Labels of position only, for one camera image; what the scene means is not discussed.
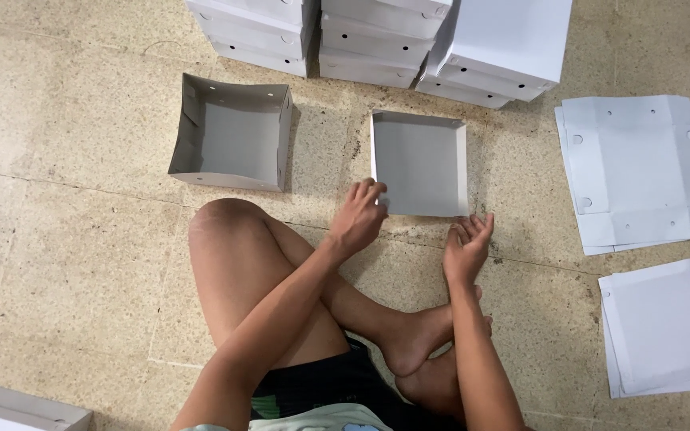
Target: knee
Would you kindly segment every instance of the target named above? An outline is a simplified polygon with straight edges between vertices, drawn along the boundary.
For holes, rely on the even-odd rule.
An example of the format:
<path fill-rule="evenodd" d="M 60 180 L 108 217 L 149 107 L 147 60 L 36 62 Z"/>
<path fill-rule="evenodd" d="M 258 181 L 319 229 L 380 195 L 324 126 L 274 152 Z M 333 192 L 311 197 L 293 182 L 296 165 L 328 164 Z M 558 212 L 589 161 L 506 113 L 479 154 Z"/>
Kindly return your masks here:
<path fill-rule="evenodd" d="M 191 219 L 189 230 L 202 231 L 240 221 L 261 219 L 264 211 L 254 203 L 235 198 L 213 200 L 202 206 Z"/>

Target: shorts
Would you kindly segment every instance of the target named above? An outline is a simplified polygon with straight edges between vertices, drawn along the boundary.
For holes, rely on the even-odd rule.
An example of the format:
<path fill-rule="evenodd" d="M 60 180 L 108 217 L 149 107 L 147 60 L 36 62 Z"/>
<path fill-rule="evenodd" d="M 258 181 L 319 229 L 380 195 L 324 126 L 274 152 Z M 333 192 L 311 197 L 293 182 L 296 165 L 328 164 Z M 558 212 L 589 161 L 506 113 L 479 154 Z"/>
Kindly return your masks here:
<path fill-rule="evenodd" d="M 350 352 L 309 364 L 271 370 L 252 397 L 253 419 L 276 419 L 338 403 L 372 410 L 394 431 L 460 430 L 451 416 L 440 416 L 404 402 L 379 375 L 369 349 L 347 338 Z"/>

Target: bare foot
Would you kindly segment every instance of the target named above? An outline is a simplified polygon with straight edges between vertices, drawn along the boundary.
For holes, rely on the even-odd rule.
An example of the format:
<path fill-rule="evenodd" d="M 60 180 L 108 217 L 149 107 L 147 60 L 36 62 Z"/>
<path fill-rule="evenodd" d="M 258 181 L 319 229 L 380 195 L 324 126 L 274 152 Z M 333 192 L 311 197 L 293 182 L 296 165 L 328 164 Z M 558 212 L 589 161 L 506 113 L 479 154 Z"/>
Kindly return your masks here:
<path fill-rule="evenodd" d="M 403 377 L 417 371 L 432 352 L 453 336 L 452 306 L 447 304 L 401 314 L 395 328 L 386 330 L 379 348 L 390 371 Z"/>
<path fill-rule="evenodd" d="M 426 360 L 414 374 L 396 377 L 396 387 L 414 404 L 436 414 L 465 420 L 453 346 L 443 355 Z"/>

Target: terrazzo floor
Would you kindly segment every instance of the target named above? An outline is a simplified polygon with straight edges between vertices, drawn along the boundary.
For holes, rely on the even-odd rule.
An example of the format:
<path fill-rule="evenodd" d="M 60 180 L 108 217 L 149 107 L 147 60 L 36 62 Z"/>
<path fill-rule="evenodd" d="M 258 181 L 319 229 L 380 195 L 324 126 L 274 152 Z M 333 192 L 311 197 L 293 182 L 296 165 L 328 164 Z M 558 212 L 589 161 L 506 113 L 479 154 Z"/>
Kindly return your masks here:
<path fill-rule="evenodd" d="M 184 71 L 291 85 L 287 193 L 167 176 Z M 564 98 L 659 93 L 690 97 L 689 0 L 575 0 L 561 84 L 501 111 L 217 58 L 180 0 L 0 0 L 0 385 L 93 409 L 97 430 L 165 429 L 214 351 L 189 218 L 238 196 L 317 241 L 369 175 L 378 107 L 468 124 L 470 202 L 497 213 L 483 305 L 527 423 L 690 430 L 690 393 L 609 399 L 597 286 L 690 258 L 690 241 L 584 256 L 553 116 Z M 394 308 L 445 303 L 448 223 L 393 216 L 342 273 Z"/>

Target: person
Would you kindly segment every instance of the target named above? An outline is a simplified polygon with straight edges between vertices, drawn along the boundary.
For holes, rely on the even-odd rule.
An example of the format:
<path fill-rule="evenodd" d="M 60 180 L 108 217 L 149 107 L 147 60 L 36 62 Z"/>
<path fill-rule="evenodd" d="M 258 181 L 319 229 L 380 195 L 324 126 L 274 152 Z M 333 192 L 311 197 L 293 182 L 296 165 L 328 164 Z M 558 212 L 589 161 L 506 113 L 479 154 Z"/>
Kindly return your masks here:
<path fill-rule="evenodd" d="M 207 203 L 188 231 L 191 264 L 217 347 L 171 431 L 304 429 L 523 431 L 474 285 L 494 216 L 458 219 L 443 269 L 451 304 L 403 313 L 372 301 L 337 270 L 379 233 L 385 184 L 350 186 L 317 249 L 251 202 Z M 404 402 L 379 376 L 379 347 Z M 430 354 L 450 340 L 444 354 Z"/>

